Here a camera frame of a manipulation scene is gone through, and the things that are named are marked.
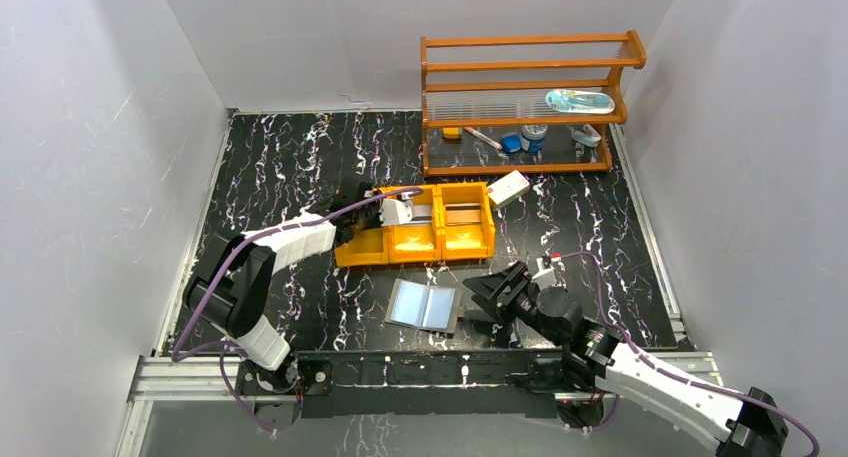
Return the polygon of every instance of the blue container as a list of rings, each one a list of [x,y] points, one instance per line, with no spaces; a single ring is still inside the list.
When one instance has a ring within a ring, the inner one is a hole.
[[[547,125],[525,125],[521,127],[521,148],[531,153],[542,150],[547,133]]]

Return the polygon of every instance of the marker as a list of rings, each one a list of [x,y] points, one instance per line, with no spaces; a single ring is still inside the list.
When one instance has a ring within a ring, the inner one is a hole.
[[[483,142],[485,142],[485,143],[487,143],[487,144],[491,145],[491,146],[492,146],[492,147],[494,147],[495,149],[497,149],[497,150],[503,150],[503,147],[501,146],[501,144],[499,144],[499,143],[495,142],[494,140],[492,140],[492,139],[490,139],[490,138],[486,137],[486,134],[484,134],[484,133],[480,132],[479,130],[477,130],[477,129],[472,129],[471,127],[464,127],[464,129],[465,129],[465,131],[466,131],[466,132],[468,132],[469,134],[471,134],[471,135],[473,135],[474,137],[477,137],[478,139],[482,140]]]

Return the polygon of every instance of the open notebook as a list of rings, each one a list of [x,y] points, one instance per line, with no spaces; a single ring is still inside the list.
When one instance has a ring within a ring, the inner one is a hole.
[[[460,300],[460,289],[397,279],[386,322],[452,334],[456,331]]]

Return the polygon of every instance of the cable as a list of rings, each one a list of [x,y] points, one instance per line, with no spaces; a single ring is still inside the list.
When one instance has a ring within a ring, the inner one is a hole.
[[[232,265],[233,261],[235,261],[236,257],[238,257],[238,255],[248,245],[250,245],[251,243],[253,243],[253,242],[255,242],[255,241],[257,241],[257,240],[259,240],[263,237],[268,237],[269,235],[274,235],[274,234],[282,232],[284,230],[291,230],[291,229],[295,229],[295,228],[299,228],[299,227],[312,227],[312,226],[315,226],[315,225],[320,225],[320,224],[323,224],[324,222],[328,222],[330,220],[333,220],[333,219],[335,219],[336,217],[339,217],[342,214],[346,214],[346,213],[348,213],[352,210],[356,210],[356,209],[358,209],[362,206],[368,205],[372,202],[377,202],[377,201],[383,200],[387,197],[391,197],[393,195],[405,194],[405,193],[408,193],[408,194],[410,194],[410,196],[414,197],[416,195],[421,195],[422,193],[424,193],[424,189],[422,189],[421,187],[404,187],[402,189],[396,189],[396,190],[392,190],[392,191],[389,191],[389,192],[386,192],[386,193],[372,195],[371,197],[368,197],[368,198],[365,198],[365,199],[360,200],[358,202],[355,202],[355,203],[348,205],[347,207],[344,207],[340,210],[337,210],[335,212],[331,212],[331,213],[325,215],[324,217],[321,217],[320,219],[311,220],[309,222],[296,222],[296,223],[292,223],[292,224],[283,225],[282,227],[272,227],[270,229],[265,229],[261,232],[257,232],[256,234],[253,234],[249,237],[245,237],[245,239],[239,245],[237,245],[233,249],[232,252],[230,252],[230,255],[228,255],[227,258],[224,259],[224,262],[221,264],[221,267],[218,269],[218,272],[215,273],[215,276],[212,279],[212,282],[209,283],[209,288],[206,289],[206,293],[203,294],[203,297],[200,299],[200,302],[197,304],[197,307],[194,309],[194,312],[191,314],[191,317],[188,319],[188,323],[186,323],[185,327],[183,328],[182,332],[180,333],[180,337],[177,339],[177,343],[174,345],[174,348],[171,351],[171,361],[172,362],[182,362],[183,360],[185,360],[189,357],[192,357],[192,356],[194,356],[194,355],[196,355],[200,352],[203,352],[203,351],[206,351],[206,350],[218,347],[218,346],[223,346],[224,349],[222,349],[222,351],[221,351],[218,366],[221,369],[221,376],[224,379],[224,384],[227,386],[227,390],[230,392],[230,395],[232,395],[233,398],[236,399],[236,402],[238,402],[239,405],[241,405],[242,409],[244,409],[245,412],[250,414],[251,418],[254,421],[256,421],[257,424],[259,424],[259,427],[261,427],[262,429],[264,429],[268,432],[271,432],[272,435],[275,435],[276,432],[277,432],[277,429],[275,429],[274,426],[272,426],[268,422],[265,422],[264,420],[262,420],[261,417],[256,415],[250,409],[250,406],[248,406],[247,403],[244,401],[244,399],[242,399],[241,395],[239,395],[239,393],[236,392],[236,390],[233,388],[232,384],[230,384],[230,379],[227,377],[227,372],[224,369],[224,354],[226,353],[226,348],[231,347],[231,348],[235,349],[236,353],[238,353],[238,355],[241,356],[242,358],[247,357],[247,355],[244,353],[244,351],[237,347],[237,344],[235,344],[234,342],[229,341],[229,340],[217,340],[217,341],[214,341],[214,342],[207,342],[205,344],[201,344],[201,345],[199,345],[199,346],[197,346],[197,347],[195,347],[191,350],[187,350],[185,352],[180,352],[180,351],[182,350],[183,346],[185,345],[186,341],[188,340],[189,335],[191,335],[191,333],[194,331],[195,326],[197,326],[197,322],[200,320],[200,316],[203,313],[203,309],[206,308],[206,304],[209,303],[209,300],[212,298],[212,294],[218,288],[218,284],[221,283],[221,279],[224,278],[224,275],[226,275],[227,270],[230,268],[230,265]]]
[[[686,378],[681,377],[677,374],[671,373],[671,372],[669,372],[665,369],[657,368],[657,366],[654,364],[654,362],[651,361],[651,359],[648,358],[648,356],[646,356],[642,352],[642,349],[640,349],[639,346],[637,346],[635,342],[633,342],[633,339],[630,337],[630,332],[628,332],[627,329],[625,329],[622,325],[610,322],[609,318],[604,313],[604,311],[603,311],[604,310],[603,293],[601,291],[601,264],[600,264],[600,262],[598,262],[598,258],[595,257],[595,254],[593,254],[591,252],[587,252],[587,251],[580,251],[580,252],[573,252],[573,253],[570,253],[570,254],[564,254],[561,257],[566,258],[566,257],[577,257],[577,256],[590,257],[591,260],[592,260],[592,263],[595,266],[595,275],[597,277],[596,287],[597,287],[597,291],[598,291],[598,293],[597,293],[598,314],[601,316],[601,320],[603,320],[604,324],[606,324],[610,327],[614,327],[619,332],[621,332],[621,335],[624,337],[624,341],[630,347],[630,350],[632,350],[633,353],[635,353],[636,355],[639,356],[640,361],[642,361],[645,365],[647,365],[651,370],[655,370],[658,373],[660,373],[660,374],[662,374],[662,375],[664,375],[664,376],[666,376],[666,377],[668,377],[668,378],[670,378],[674,381],[680,382],[681,384],[691,385],[692,387],[695,387],[695,388],[698,388],[698,389],[709,390],[710,392],[715,392],[717,394],[722,394],[722,395],[726,395],[728,397],[733,397],[735,399],[741,400],[742,402],[746,402],[746,403],[749,403],[749,404],[752,404],[752,405],[756,405],[757,407],[760,407],[760,408],[765,409],[769,412],[773,412],[773,413],[779,415],[780,417],[782,417],[782,418],[788,420],[790,423],[792,423],[792,425],[794,425],[798,430],[801,431],[801,433],[803,433],[805,436],[807,436],[808,439],[810,439],[810,443],[813,445],[813,450],[812,450],[812,452],[805,455],[804,457],[817,457],[819,455],[819,453],[821,452],[821,447],[819,446],[819,441],[816,438],[816,436],[813,435],[813,433],[810,431],[810,429],[807,428],[807,426],[802,424],[800,421],[798,421],[798,419],[791,416],[785,410],[778,409],[777,407],[775,407],[773,405],[769,405],[765,402],[759,401],[759,400],[757,400],[753,397],[750,397],[750,396],[745,395],[745,394],[741,394],[741,393],[736,392],[736,391],[732,391],[732,390],[729,390],[729,389],[725,389],[723,387],[719,387],[719,386],[716,386],[716,385],[707,384],[707,383],[703,383],[703,382],[690,381],[689,379],[686,379]]]

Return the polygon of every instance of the wooden rack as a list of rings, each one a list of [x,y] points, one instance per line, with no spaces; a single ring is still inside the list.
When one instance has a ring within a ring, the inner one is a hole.
[[[612,58],[567,60],[525,60],[500,62],[430,63],[428,50],[445,47],[516,46],[539,44],[618,43]],[[521,172],[607,171],[612,157],[606,143],[607,124],[627,120],[621,97],[621,73],[625,67],[641,69],[646,54],[635,30],[624,34],[549,35],[525,37],[484,37],[468,39],[421,38],[421,111],[424,174],[428,176],[505,174]],[[427,77],[441,72],[527,71],[553,69],[607,68],[606,78],[538,80],[477,83],[428,83]],[[615,110],[606,115],[563,114],[548,108],[547,91],[562,88],[600,89],[615,101]],[[598,162],[537,163],[521,165],[431,167],[428,131],[445,127],[506,127],[521,125],[591,124],[603,136],[598,146]]]

